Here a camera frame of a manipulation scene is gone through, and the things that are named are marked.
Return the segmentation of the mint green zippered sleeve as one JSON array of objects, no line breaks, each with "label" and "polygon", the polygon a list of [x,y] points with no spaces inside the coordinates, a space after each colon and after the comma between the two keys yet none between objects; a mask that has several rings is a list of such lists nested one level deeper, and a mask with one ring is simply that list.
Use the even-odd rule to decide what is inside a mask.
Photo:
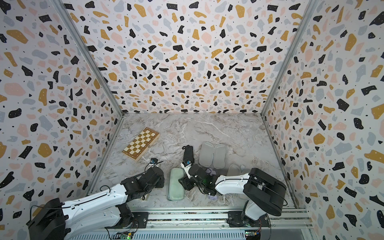
[{"label": "mint green zippered sleeve", "polygon": [[184,170],[181,168],[173,168],[170,172],[168,186],[168,200],[181,201],[185,196],[185,189],[180,184],[179,180],[184,177]]}]

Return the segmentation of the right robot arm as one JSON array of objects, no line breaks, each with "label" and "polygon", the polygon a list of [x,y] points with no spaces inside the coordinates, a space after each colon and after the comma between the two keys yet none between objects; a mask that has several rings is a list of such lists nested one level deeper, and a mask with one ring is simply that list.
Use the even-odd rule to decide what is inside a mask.
[{"label": "right robot arm", "polygon": [[244,207],[244,216],[258,220],[269,214],[279,217],[285,205],[287,187],[284,183],[258,168],[252,168],[247,174],[238,176],[211,175],[199,165],[181,164],[185,176],[179,183],[186,191],[197,187],[202,194],[244,194],[249,200]]}]

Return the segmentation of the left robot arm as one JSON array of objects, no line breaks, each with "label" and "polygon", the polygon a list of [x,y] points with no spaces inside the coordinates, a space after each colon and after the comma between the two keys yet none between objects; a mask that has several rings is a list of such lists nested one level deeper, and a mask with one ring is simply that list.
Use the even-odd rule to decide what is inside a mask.
[{"label": "left robot arm", "polygon": [[102,192],[62,202],[48,201],[27,223],[32,240],[69,240],[100,228],[125,228],[138,223],[127,203],[163,188],[164,172],[158,167],[126,178]]}]

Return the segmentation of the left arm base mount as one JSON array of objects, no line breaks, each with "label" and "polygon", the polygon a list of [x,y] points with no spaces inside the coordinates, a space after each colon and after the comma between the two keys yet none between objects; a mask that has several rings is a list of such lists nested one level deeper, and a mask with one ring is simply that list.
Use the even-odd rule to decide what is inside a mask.
[{"label": "left arm base mount", "polygon": [[145,229],[147,227],[149,218],[148,212],[134,212],[134,213],[123,213],[120,216],[120,220],[117,224],[112,226],[114,229]]}]

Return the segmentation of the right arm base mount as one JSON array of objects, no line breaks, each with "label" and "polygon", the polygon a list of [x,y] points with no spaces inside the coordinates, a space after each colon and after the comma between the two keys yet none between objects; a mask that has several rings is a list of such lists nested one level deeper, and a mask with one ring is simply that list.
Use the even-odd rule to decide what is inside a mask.
[{"label": "right arm base mount", "polygon": [[229,211],[227,224],[229,224],[231,228],[270,227],[267,214],[262,215],[258,220],[252,220],[251,218],[247,217],[242,211]]}]

